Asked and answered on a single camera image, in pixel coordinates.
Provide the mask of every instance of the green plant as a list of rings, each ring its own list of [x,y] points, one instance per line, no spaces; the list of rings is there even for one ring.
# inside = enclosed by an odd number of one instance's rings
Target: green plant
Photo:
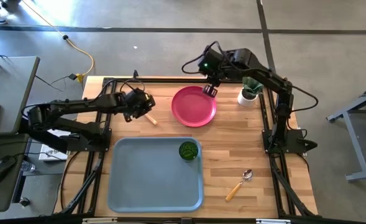
[[[263,88],[263,85],[261,83],[250,77],[244,77],[242,79],[242,83],[244,84],[242,96],[244,96],[244,98],[248,100],[253,100],[254,98],[256,98],[258,93],[260,93]]]

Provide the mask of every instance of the spoon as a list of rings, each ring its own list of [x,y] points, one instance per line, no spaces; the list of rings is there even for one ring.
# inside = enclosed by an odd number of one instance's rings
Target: spoon
[[[253,176],[253,171],[251,169],[247,170],[244,172],[244,174],[242,174],[242,180],[239,182],[239,184],[237,184],[234,189],[231,190],[231,192],[227,195],[226,197],[226,201],[229,202],[232,197],[237,193],[238,189],[240,188],[240,186],[245,182],[245,181],[250,181],[252,179]]]

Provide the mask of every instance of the wooden tabletop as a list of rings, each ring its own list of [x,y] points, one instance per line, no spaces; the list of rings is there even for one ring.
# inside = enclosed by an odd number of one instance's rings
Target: wooden tabletop
[[[101,90],[103,78],[88,77],[83,97],[96,97]],[[189,85],[203,86],[204,84],[145,84],[146,92],[153,95],[156,102],[156,106],[149,113],[158,121],[156,126],[144,116],[134,119],[130,123],[126,123],[121,114],[111,118],[111,147],[104,160],[95,211],[96,217],[277,217],[270,162],[268,156],[263,152],[261,137],[263,122],[259,100],[250,108],[239,106],[237,95],[242,85],[222,84],[218,88],[217,112],[214,119],[201,128],[189,128],[180,124],[170,110],[174,94],[179,89]],[[268,114],[270,114],[268,100],[266,100],[266,105]],[[95,117],[96,113],[81,113],[77,120],[87,123],[94,121]],[[290,124],[293,128],[297,127],[294,114]],[[199,210],[190,213],[115,213],[108,208],[107,194],[112,147],[119,139],[132,136],[192,136],[202,144],[205,197]],[[63,188],[64,205],[75,196],[83,183],[87,158],[88,153],[80,153],[66,173]],[[313,213],[317,213],[306,164],[296,154],[287,154],[286,163],[292,188],[307,208]],[[224,200],[226,195],[239,183],[243,171],[247,169],[254,171],[252,181],[245,182],[236,196],[230,202],[226,202]],[[92,187],[86,197],[85,211],[91,199],[91,191]],[[285,211],[288,211],[284,190],[281,191],[281,195]],[[60,211],[60,200],[55,209],[55,212],[57,211]]]

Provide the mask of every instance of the blue tray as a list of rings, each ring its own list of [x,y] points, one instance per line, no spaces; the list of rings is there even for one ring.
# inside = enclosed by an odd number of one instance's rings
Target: blue tray
[[[185,162],[186,141],[198,156]],[[202,148],[194,138],[123,138],[113,150],[108,207],[114,212],[192,212],[203,201]]]

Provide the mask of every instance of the pink plate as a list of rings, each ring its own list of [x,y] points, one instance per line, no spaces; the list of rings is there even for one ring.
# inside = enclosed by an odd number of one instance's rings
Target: pink plate
[[[216,114],[216,99],[205,95],[202,87],[184,87],[173,97],[172,112],[181,124],[189,127],[204,126]]]

